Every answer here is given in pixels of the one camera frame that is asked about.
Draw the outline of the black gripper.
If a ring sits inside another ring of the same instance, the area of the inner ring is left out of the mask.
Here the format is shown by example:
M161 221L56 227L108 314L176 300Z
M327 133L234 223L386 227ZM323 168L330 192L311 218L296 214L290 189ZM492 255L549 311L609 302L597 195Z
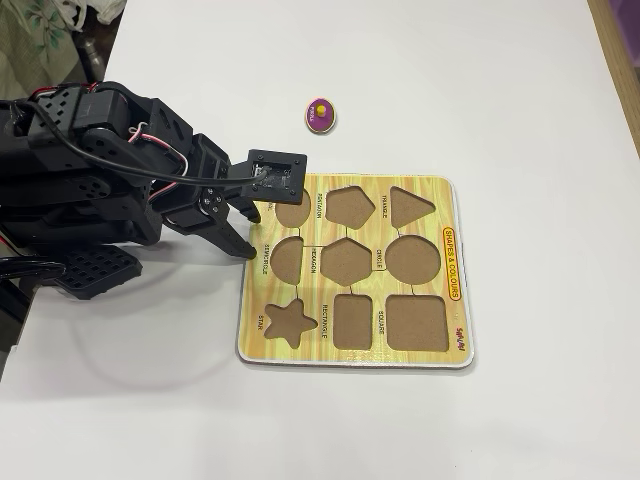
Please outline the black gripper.
M193 136L186 158L187 175L192 177L226 179L231 167L229 156L204 134ZM230 206L250 222L261 222L254 201L242 197L241 193L241 187L178 184L154 198L154 210L163 216L167 226L189 233L198 229L200 237L226 254L251 260L256 256L255 248L228 222Z

